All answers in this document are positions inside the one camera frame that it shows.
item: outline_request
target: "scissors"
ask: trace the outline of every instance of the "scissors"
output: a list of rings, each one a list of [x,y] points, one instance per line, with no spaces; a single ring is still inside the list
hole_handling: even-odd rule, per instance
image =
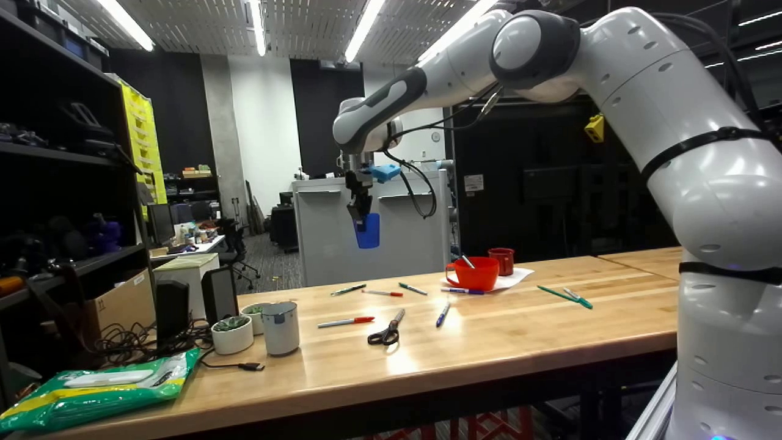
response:
[[[387,322],[386,330],[370,331],[367,338],[368,344],[395,344],[397,341],[397,322],[406,317],[406,311],[397,311],[395,317]]]

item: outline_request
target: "wooden workbench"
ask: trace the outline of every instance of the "wooden workbench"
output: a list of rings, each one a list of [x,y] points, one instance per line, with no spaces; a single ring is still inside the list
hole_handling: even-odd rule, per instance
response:
[[[258,338],[252,349],[222,357],[222,362],[260,362],[266,371],[199,367],[176,404],[66,429],[61,438],[163,438],[315,417],[375,401],[434,395],[446,389],[488,385],[515,375],[673,349],[673,278],[596,257],[517,267],[534,269],[534,274],[517,287],[494,296],[439,292],[442,274],[367,281],[379,291],[397,291],[395,284],[406,281],[429,296],[329,296],[343,284],[242,296],[242,306],[292,297],[299,349],[268,358]],[[593,311],[540,292],[537,284],[569,286],[587,296]],[[453,308],[438,330],[434,317],[446,301],[453,301]],[[368,347],[367,334],[386,328],[397,308],[406,308],[400,347],[395,352]],[[318,322],[351,314],[374,314],[375,320],[318,330]]]
[[[599,259],[616,261],[616,264],[666,275],[666,278],[678,278],[682,246],[599,254]]]

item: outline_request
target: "robotic arm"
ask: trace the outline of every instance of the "robotic arm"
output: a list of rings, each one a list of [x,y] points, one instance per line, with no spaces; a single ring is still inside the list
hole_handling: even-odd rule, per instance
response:
[[[332,125],[358,224],[370,181],[358,155],[386,125],[490,86],[537,102],[587,89],[629,152],[684,246],[676,401],[666,438],[782,432],[782,153],[699,59],[642,10],[591,26],[550,12],[488,12],[464,39],[413,65]]]

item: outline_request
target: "wooden table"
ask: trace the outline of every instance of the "wooden table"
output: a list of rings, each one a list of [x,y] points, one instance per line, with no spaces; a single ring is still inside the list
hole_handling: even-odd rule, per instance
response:
[[[682,246],[599,254],[599,259],[616,261],[648,274],[660,274],[666,278],[678,278]]]
[[[482,411],[488,395],[501,399],[490,406],[526,401],[541,384],[591,385],[649,364],[642,358],[634,367],[610,369],[623,358],[644,355],[672,358],[673,278],[596,257],[519,267],[534,274],[494,296],[439,292],[442,274],[367,281],[380,291],[397,291],[395,281],[406,281],[429,296],[329,296],[343,284],[240,296],[242,306],[292,297],[299,349],[268,358],[258,338],[252,349],[210,362],[258,358],[266,371],[199,367],[176,404],[66,429],[61,438],[160,438],[246,423],[260,423],[253,432],[264,438],[275,438],[274,432],[299,438],[306,424],[319,429],[318,438],[341,438],[391,428],[387,423],[438,419],[446,411]],[[587,296],[593,311],[540,292],[537,284],[569,286]],[[438,330],[434,317],[446,301],[453,308]],[[406,308],[400,347],[395,352],[368,347],[367,334],[386,328],[397,308]],[[375,320],[318,330],[318,322],[351,314]]]

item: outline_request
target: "fluorescent light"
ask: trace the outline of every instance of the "fluorescent light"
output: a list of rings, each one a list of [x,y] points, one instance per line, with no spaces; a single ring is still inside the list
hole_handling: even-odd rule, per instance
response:
[[[143,52],[153,52],[153,42],[149,33],[126,15],[126,10],[116,0],[97,0],[103,10],[130,33]]]
[[[752,20],[737,21],[737,26],[750,26],[750,23],[755,23],[755,21],[764,21],[764,20],[772,20],[772,16],[778,16],[778,15],[782,15],[782,10],[770,12],[770,15],[760,15],[760,16],[752,16]]]
[[[747,55],[739,55],[737,64],[745,64],[745,60],[756,60],[756,59],[770,59],[770,55],[782,55],[782,49],[776,52],[760,52],[760,53],[747,53]]]
[[[350,44],[346,44],[346,49],[343,49],[343,60],[346,60],[346,64],[351,64],[351,60],[356,59],[356,53],[358,53],[358,49],[362,49],[362,44],[363,44],[363,39],[367,39],[367,33],[368,33],[375,15],[383,10],[383,1],[386,1],[386,0],[367,0],[363,15],[362,15],[362,20],[358,20],[358,26],[356,26],[356,32],[351,33],[351,39],[350,39]]]
[[[453,39],[458,39],[462,33],[467,33],[474,21],[485,15],[485,10],[490,10],[495,4],[495,0],[479,0],[472,10],[467,10],[456,23],[452,23],[429,49],[424,49],[417,60],[428,60],[433,59],[438,52],[442,52],[445,45],[449,45]]]
[[[774,45],[782,45],[782,39],[770,42],[770,44],[760,44],[760,45],[755,45],[755,52],[766,52],[766,49],[774,49]]]
[[[260,0],[246,0],[249,16],[252,16],[252,33],[253,33],[253,49],[258,55],[266,53],[266,37],[264,37],[264,16],[260,16]]]

